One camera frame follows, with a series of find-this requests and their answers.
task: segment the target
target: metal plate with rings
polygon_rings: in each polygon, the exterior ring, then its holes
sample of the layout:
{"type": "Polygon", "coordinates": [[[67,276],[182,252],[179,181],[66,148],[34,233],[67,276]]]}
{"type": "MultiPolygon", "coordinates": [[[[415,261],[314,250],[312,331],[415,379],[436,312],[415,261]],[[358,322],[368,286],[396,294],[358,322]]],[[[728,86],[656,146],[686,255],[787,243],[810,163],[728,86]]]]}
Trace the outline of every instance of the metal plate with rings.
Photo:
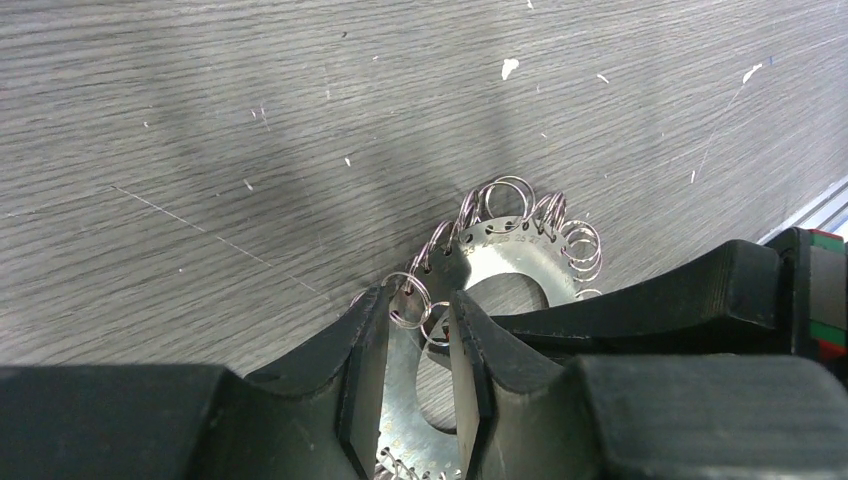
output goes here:
{"type": "Polygon", "coordinates": [[[426,343],[417,324],[424,310],[430,308],[430,305],[425,307],[425,302],[446,303],[455,290],[467,290],[504,273],[522,274],[534,280],[541,287],[548,306],[579,299],[573,280],[576,272],[570,266],[570,259],[562,254],[567,246],[566,238],[551,226],[543,226],[535,220],[526,226],[514,225],[512,222],[519,218],[483,221],[459,232],[449,250],[446,245],[435,249],[429,258],[429,273],[424,272],[423,266],[415,272],[428,292],[426,295],[416,292],[414,286],[407,294],[403,288],[405,282],[399,277],[401,288],[390,309],[402,315],[407,328],[395,323],[389,325],[378,441],[378,457],[402,460],[402,468],[394,461],[394,471],[398,473],[393,478],[423,479],[426,472],[430,472],[430,478],[437,478],[437,472],[451,472],[453,476],[447,478],[461,478],[456,472],[460,465],[456,436],[453,432],[437,430],[427,422],[415,394],[418,364],[426,343]]]}

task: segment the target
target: wood grain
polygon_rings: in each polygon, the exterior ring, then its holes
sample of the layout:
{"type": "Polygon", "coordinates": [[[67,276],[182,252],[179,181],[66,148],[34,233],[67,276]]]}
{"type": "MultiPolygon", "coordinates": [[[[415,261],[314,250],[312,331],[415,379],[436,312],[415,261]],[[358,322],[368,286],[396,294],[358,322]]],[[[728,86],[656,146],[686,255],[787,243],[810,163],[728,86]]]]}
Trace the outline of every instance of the wood grain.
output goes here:
{"type": "Polygon", "coordinates": [[[4,2],[0,362],[246,372],[500,174],[595,223],[603,290],[848,174],[848,5],[533,6],[4,2]]]}

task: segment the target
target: metal plate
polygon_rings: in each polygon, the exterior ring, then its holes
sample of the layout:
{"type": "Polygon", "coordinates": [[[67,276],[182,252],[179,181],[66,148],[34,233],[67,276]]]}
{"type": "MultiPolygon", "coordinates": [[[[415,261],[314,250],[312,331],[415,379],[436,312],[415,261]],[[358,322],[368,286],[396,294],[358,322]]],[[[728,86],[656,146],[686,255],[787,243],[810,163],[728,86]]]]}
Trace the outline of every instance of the metal plate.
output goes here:
{"type": "MultiPolygon", "coordinates": [[[[443,248],[437,248],[430,255],[430,273],[425,274],[420,268],[415,274],[427,287],[433,303],[448,301],[455,290],[467,290],[504,273],[533,279],[544,292],[548,306],[577,300],[572,277],[575,272],[561,253],[565,247],[562,236],[552,239],[544,232],[539,233],[533,225],[510,233],[487,233],[487,230],[505,230],[511,221],[515,221],[515,217],[474,225],[460,232],[450,255],[446,255],[443,248]]],[[[390,308],[414,321],[423,307],[420,295],[406,295],[401,290],[390,308]]],[[[424,343],[419,330],[405,330],[394,323],[390,326],[378,444],[380,450],[389,447],[395,458],[415,468],[419,476],[429,471],[437,478],[438,473],[444,471],[452,478],[450,474],[460,465],[456,436],[430,425],[418,405],[415,382],[424,343]]]]}

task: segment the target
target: white paint chip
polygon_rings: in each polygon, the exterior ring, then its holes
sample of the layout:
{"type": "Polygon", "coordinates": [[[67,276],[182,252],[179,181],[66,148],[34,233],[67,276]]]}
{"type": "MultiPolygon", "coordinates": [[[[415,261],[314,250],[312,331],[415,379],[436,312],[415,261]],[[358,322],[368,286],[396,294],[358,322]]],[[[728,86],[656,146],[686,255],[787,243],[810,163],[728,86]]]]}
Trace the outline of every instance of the white paint chip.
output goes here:
{"type": "Polygon", "coordinates": [[[753,75],[754,72],[756,72],[757,70],[759,70],[761,68],[763,68],[762,63],[758,63],[758,64],[754,65],[753,67],[751,67],[751,70],[748,73],[746,73],[744,77],[742,77],[742,85],[745,85],[745,83],[747,83],[748,80],[751,79],[751,75],[753,75]]]}
{"type": "Polygon", "coordinates": [[[507,58],[504,60],[503,68],[501,68],[501,77],[506,80],[507,77],[509,77],[509,74],[516,68],[518,68],[518,60],[514,58],[507,58]]]}

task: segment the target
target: black plastic component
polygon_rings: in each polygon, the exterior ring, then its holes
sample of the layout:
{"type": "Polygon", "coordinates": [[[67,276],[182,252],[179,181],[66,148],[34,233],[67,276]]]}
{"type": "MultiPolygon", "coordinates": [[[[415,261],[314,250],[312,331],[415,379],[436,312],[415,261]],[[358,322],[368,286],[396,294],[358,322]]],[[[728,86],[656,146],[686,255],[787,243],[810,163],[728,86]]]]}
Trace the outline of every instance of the black plastic component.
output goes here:
{"type": "Polygon", "coordinates": [[[773,351],[780,261],[734,240],[664,275],[498,325],[551,355],[773,351]]]}
{"type": "Polygon", "coordinates": [[[790,356],[548,360],[451,299],[464,478],[848,478],[848,396],[790,356]]]}
{"type": "Polygon", "coordinates": [[[0,368],[2,479],[364,479],[389,293],[238,378],[225,367],[0,368]]]}

